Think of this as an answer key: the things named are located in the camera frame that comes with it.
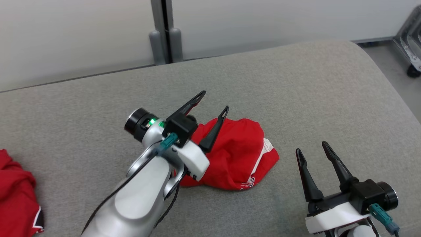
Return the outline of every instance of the gray couch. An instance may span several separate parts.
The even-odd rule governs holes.
[[[312,236],[294,151],[323,193],[336,193],[324,140],[359,179],[392,185],[400,236],[421,235],[421,125],[363,50],[333,40],[0,93],[0,144],[37,180],[40,236],[78,236],[125,177],[143,150],[123,129],[132,110],[164,118],[200,90],[207,94],[191,112],[199,122],[229,105],[230,119],[260,123],[280,160],[248,191],[181,189],[152,236]]]

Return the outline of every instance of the cable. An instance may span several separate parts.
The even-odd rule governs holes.
[[[86,228],[89,226],[89,224],[91,223],[91,221],[93,220],[93,218],[95,217],[96,213],[98,212],[98,210],[112,197],[114,196],[116,193],[118,193],[122,188],[124,188],[124,186],[126,186],[126,184],[128,184],[148,163],[149,161],[152,160],[152,158],[154,158],[155,156],[161,156],[168,148],[170,148],[176,141],[178,140],[177,134],[175,133],[171,133],[169,136],[167,136],[163,141],[161,141],[160,145],[157,148],[154,148],[152,150],[152,152],[147,156],[146,161],[143,162],[139,168],[132,174],[130,175],[130,177],[124,181],[124,183],[122,185],[120,185],[116,190],[114,190],[114,192],[112,192],[110,195],[108,195],[93,211],[93,213],[91,214],[91,216],[89,217],[88,221],[85,224],[85,227],[82,230],[82,233],[80,235],[82,235]],[[166,213],[164,213],[163,216],[165,216],[168,213],[169,210],[165,211]]]
[[[376,227],[374,226],[374,223],[372,222],[370,217],[367,217],[367,221],[371,225],[371,228],[373,229],[373,232],[376,235],[376,237],[380,237],[380,235],[378,234],[378,231],[377,231]]]
[[[377,219],[380,223],[383,224],[383,226],[386,228],[387,232],[389,232],[390,235],[393,235],[398,233],[399,231],[399,226],[398,224],[396,224],[395,222],[393,222],[393,219],[391,216],[389,216],[389,214],[386,213],[385,210],[383,210],[383,208],[377,204],[371,204],[369,207],[369,212],[370,214]]]
[[[159,220],[158,220],[158,222],[155,224],[155,227],[154,228],[156,228],[157,227],[157,225],[164,219],[164,217],[168,214],[168,212],[170,212],[170,209],[173,207],[173,205],[174,205],[174,203],[175,203],[175,201],[176,201],[176,199],[177,199],[177,195],[178,195],[178,193],[179,193],[179,188],[180,188],[180,184],[179,185],[177,185],[177,189],[176,189],[176,193],[174,193],[174,198],[173,198],[173,200],[171,201],[171,204],[168,206],[168,208],[167,208],[167,210],[164,212],[164,214],[162,214],[162,216],[159,218]]]

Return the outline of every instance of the black cable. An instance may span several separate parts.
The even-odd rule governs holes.
[[[120,187],[118,187],[116,190],[114,190],[114,192],[112,192],[110,195],[108,195],[96,208],[95,211],[93,211],[92,215],[89,217],[88,221],[86,222],[85,227],[82,230],[82,233],[80,235],[82,235],[84,233],[84,231],[86,230],[86,228],[88,227],[89,223],[91,223],[92,219],[95,217],[96,213],[98,212],[98,210],[112,197],[114,196],[116,193],[118,193],[122,188],[124,188],[124,186],[126,186],[127,183],[129,183],[142,169],[143,167],[145,167],[145,165],[147,165],[149,163],[149,161],[152,160],[152,158],[154,158],[156,155],[158,154],[158,150],[153,150],[148,156],[145,162],[143,162],[143,164],[141,164],[139,166],[139,168],[126,180],[124,181],[124,183],[122,185],[120,185]]]
[[[367,217],[367,221],[368,223],[371,225],[371,228],[373,229],[374,234],[376,234],[376,237],[380,237],[376,227],[374,226],[374,223],[372,222],[372,220],[370,219],[370,217]]]
[[[155,227],[157,227],[157,225],[164,219],[164,217],[168,214],[168,212],[170,212],[170,209],[173,207],[174,203],[176,202],[177,199],[177,195],[179,193],[179,188],[180,188],[180,184],[177,185],[177,189],[176,189],[176,193],[174,193],[174,198],[171,201],[170,205],[168,206],[167,210],[164,212],[164,214],[162,214],[162,216],[158,219],[158,222],[155,224]]]

